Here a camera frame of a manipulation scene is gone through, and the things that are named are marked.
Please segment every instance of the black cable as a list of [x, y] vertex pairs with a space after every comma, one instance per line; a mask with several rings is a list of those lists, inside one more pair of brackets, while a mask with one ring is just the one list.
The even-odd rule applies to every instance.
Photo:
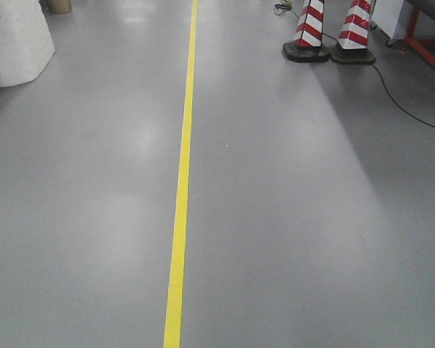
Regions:
[[283, 2], [282, 4], [275, 4], [274, 5], [274, 14], [276, 16], [283, 15], [285, 12], [293, 12], [291, 10], [290, 3]]
[[[292, 11], [291, 9], [288, 10], [288, 11], [285, 11], [285, 12], [292, 12], [292, 13], [295, 14], [295, 16], [297, 16], [297, 18], [299, 19], [299, 15], [298, 15], [296, 12]], [[334, 38], [333, 36], [331, 36], [331, 35], [329, 35], [329, 34], [322, 33], [322, 35], [327, 36], [328, 38], [331, 38], [332, 40], [337, 41], [336, 38]], [[417, 117], [417, 116], [411, 114], [411, 113], [410, 113], [409, 111], [407, 111], [404, 107], [402, 107], [402, 106], [398, 103], [398, 101], [397, 101], [397, 100], [392, 96], [392, 94], [390, 93], [390, 90], [388, 89], [388, 87], [387, 87], [386, 84], [385, 84], [385, 80], [384, 80], [384, 77], [383, 77], [381, 71], [380, 71], [380, 70], [379, 70], [375, 65], [372, 65], [372, 67], [373, 67], [373, 68], [376, 70], [376, 72], [378, 73], [378, 76], [379, 76], [379, 78], [381, 79], [381, 82], [382, 82], [382, 86], [383, 86], [384, 89], [385, 89], [386, 95], [390, 98], [390, 100], [393, 102], [393, 104], [395, 104], [395, 105], [398, 107], [398, 109], [400, 109], [401, 111], [403, 111], [406, 115], [412, 117], [414, 120], [416, 120], [416, 121], [418, 121], [418, 122], [420, 122], [420, 123], [423, 123], [424, 125], [427, 125], [428, 127], [432, 127], [432, 128], [435, 129], [435, 125], [432, 125], [432, 124], [430, 124], [430, 123], [428, 123], [428, 122], [426, 122], [426, 121], [420, 119], [419, 117]]]
[[293, 13], [293, 14], [295, 15], [295, 17], [299, 19], [299, 15], [298, 15], [295, 11], [293, 11], [292, 9], [290, 9], [289, 12]]
[[326, 33], [322, 33], [322, 35], [327, 36], [328, 38], [331, 38], [332, 40], [336, 41], [336, 38], [334, 38], [332, 35], [326, 34]]
[[419, 117], [417, 117], [417, 116], [411, 114], [411, 113], [410, 113], [409, 111], [407, 111], [404, 107], [402, 107], [401, 105], [399, 105], [398, 101], [396, 101], [396, 99], [392, 96], [392, 94], [390, 93], [390, 90], [389, 90], [388, 87], [386, 86], [386, 84], [385, 84], [385, 80], [384, 80], [384, 77], [383, 77], [382, 73], [380, 72], [380, 70], [379, 70], [375, 65], [372, 65], [372, 67], [373, 67], [373, 68], [376, 70], [376, 72], [378, 73], [378, 76], [379, 76], [379, 78], [380, 78], [381, 81], [382, 81], [382, 86], [384, 87], [386, 94], [389, 96], [389, 98], [390, 98], [390, 100], [393, 102], [393, 104], [395, 104], [395, 105], [396, 105], [396, 106], [397, 106], [401, 111], [403, 111], [405, 114], [407, 114], [408, 116], [411, 116], [414, 120], [416, 120], [416, 121], [418, 121], [418, 122], [420, 122], [420, 123], [423, 123], [424, 125], [427, 125], [428, 127], [435, 128], [435, 125], [432, 125], [432, 124], [430, 124], [430, 123], [428, 123], [428, 122], [426, 122], [426, 121], [420, 119]]

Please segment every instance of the yellow line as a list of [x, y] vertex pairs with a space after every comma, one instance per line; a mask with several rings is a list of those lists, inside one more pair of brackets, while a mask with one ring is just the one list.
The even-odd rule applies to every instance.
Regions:
[[188, 48], [186, 99], [183, 111], [181, 159], [179, 163], [178, 192], [175, 206], [173, 256], [171, 260], [169, 292], [167, 296], [164, 348], [179, 348], [181, 346], [183, 281], [186, 266], [187, 215], [189, 210], [190, 145], [194, 106], [197, 14], [198, 0], [193, 0], [190, 24], [190, 44]]

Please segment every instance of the gray floor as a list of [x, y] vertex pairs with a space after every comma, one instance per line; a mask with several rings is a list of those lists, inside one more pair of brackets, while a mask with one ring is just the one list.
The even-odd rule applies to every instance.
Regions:
[[[73, 4], [0, 91], [0, 348], [161, 347], [190, 1]], [[434, 348], [435, 130], [371, 67], [287, 62], [272, 5], [200, 1], [182, 347]], [[435, 123], [435, 72], [385, 41]]]
[[73, 9], [0, 91], [0, 348], [161, 347], [189, 1]]
[[[290, 14], [244, 3], [200, 7], [183, 346], [435, 347], [435, 130], [371, 67], [283, 60]], [[435, 123], [432, 69], [371, 41]]]

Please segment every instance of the traffic cone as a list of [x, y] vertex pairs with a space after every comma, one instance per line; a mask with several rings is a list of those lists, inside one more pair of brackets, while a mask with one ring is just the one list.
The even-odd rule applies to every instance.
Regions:
[[366, 65], [376, 61], [376, 57], [368, 50], [373, 1], [353, 0], [337, 44], [330, 48], [334, 62]]
[[324, 0], [304, 0], [294, 41], [283, 44], [285, 56], [295, 62], [325, 62], [330, 55], [322, 44]]

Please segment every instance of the white pillar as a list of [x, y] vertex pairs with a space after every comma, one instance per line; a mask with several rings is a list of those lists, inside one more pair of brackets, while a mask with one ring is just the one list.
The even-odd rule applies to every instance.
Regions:
[[54, 50], [38, 0], [0, 0], [0, 87], [35, 80]]

